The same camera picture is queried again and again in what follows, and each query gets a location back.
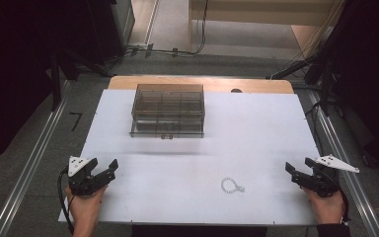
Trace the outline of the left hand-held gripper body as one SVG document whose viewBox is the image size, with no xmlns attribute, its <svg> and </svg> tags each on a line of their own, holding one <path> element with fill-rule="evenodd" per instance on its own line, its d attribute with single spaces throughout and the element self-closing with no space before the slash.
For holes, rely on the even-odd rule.
<svg viewBox="0 0 379 237">
<path fill-rule="evenodd" d="M 71 156 L 68 162 L 69 188 L 75 196 L 90 196 L 98 191 L 94 185 L 94 177 L 86 177 L 84 166 L 93 158 L 81 158 Z"/>
</svg>

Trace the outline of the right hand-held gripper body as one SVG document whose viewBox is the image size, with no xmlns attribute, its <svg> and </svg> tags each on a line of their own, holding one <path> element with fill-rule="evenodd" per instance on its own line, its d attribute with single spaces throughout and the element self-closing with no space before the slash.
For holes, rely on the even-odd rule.
<svg viewBox="0 0 379 237">
<path fill-rule="evenodd" d="M 310 176 L 310 186 L 306 189 L 314 191 L 322 198 L 331 197 L 335 192 L 339 191 L 340 185 L 336 180 L 337 171 L 347 171 L 351 173 L 359 173 L 357 167 L 353 167 L 345 163 L 334 155 L 311 158 L 315 162 L 323 166 L 323 170 Z"/>
</svg>

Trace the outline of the person's right hand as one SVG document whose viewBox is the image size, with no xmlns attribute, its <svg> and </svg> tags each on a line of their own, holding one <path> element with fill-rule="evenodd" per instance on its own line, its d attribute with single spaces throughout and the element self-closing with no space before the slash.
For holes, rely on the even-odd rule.
<svg viewBox="0 0 379 237">
<path fill-rule="evenodd" d="M 334 193 L 331 197 L 320 197 L 317 193 L 305 188 L 303 192 L 311 202 L 318 224 L 341 224 L 345 207 L 340 192 Z"/>
</svg>

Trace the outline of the white board sheet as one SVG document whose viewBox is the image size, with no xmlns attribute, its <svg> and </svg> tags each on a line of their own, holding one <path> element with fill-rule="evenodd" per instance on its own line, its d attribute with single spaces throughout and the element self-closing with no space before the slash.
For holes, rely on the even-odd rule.
<svg viewBox="0 0 379 237">
<path fill-rule="evenodd" d="M 131 137 L 131 90 L 104 91 L 82 155 L 117 160 L 104 222 L 312 225 L 285 163 L 307 172 L 318 150 L 294 94 L 204 95 L 203 138 Z"/>
</svg>

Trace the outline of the clear plastic compartment box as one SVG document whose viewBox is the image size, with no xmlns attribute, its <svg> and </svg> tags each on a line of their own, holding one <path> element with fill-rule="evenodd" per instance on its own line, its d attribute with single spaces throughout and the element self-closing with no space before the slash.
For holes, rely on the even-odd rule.
<svg viewBox="0 0 379 237">
<path fill-rule="evenodd" d="M 203 138 L 203 86 L 138 84 L 131 115 L 131 137 Z"/>
</svg>

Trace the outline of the black metal stand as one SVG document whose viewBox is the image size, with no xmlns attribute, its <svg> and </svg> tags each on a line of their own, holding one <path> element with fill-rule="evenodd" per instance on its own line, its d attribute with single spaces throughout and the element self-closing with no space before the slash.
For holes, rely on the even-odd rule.
<svg viewBox="0 0 379 237">
<path fill-rule="evenodd" d="M 50 58 L 50 75 L 52 82 L 52 106 L 54 112 L 61 103 L 61 86 L 59 70 L 68 80 L 76 80 L 79 76 L 78 70 L 74 64 L 74 57 L 67 48 L 55 48 Z"/>
</svg>

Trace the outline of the black curtain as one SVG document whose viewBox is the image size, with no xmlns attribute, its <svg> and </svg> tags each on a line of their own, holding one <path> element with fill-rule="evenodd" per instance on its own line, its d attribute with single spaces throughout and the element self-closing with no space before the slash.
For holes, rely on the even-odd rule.
<svg viewBox="0 0 379 237">
<path fill-rule="evenodd" d="M 379 162 L 379 0 L 346 0 L 336 32 L 335 92 L 373 135 L 364 150 Z"/>
<path fill-rule="evenodd" d="M 0 0 L 0 155 L 52 95 L 50 58 L 70 27 L 73 0 Z"/>
</svg>

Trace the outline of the person's dark clothing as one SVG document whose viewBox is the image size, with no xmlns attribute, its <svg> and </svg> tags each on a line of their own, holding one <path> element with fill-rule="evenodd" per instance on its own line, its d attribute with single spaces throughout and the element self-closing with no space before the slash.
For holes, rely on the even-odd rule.
<svg viewBox="0 0 379 237">
<path fill-rule="evenodd" d="M 131 237 L 266 237 L 266 227 L 133 225 Z"/>
</svg>

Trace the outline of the dark cabinet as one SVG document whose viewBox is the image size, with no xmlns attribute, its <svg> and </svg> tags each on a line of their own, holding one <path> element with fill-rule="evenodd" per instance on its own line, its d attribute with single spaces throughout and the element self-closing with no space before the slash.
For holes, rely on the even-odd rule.
<svg viewBox="0 0 379 237">
<path fill-rule="evenodd" d="M 125 55 L 135 23 L 131 0 L 87 0 L 96 33 L 97 62 Z"/>
</svg>

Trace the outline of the metal floor rail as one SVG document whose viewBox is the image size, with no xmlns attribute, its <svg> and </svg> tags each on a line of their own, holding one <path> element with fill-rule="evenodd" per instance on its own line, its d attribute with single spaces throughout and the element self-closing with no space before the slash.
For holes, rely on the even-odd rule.
<svg viewBox="0 0 379 237">
<path fill-rule="evenodd" d="M 19 210 L 19 207 L 27 193 L 29 185 L 38 168 L 43 153 L 51 139 L 54 130 L 60 120 L 67 103 L 67 98 L 74 85 L 73 82 L 65 81 L 61 89 L 61 102 L 56 109 L 50 113 L 46 123 L 39 135 L 34 149 L 32 150 L 21 175 L 19 176 L 15 187 L 11 190 L 9 197 L 4 202 L 2 211 L 0 212 L 0 237 L 6 237 L 10 226 Z"/>
<path fill-rule="evenodd" d="M 309 119 L 319 153 L 321 155 L 333 154 L 342 161 L 351 163 L 352 156 L 347 147 L 342 144 L 334 115 L 330 114 L 327 117 L 321 107 L 316 106 L 309 115 Z M 355 235 L 358 230 L 361 230 L 362 237 L 379 237 L 379 218 L 361 182 L 362 174 L 363 169 L 360 169 L 359 174 L 347 171 L 340 171 L 339 174 L 341 187 L 349 200 L 347 223 Z"/>
</svg>

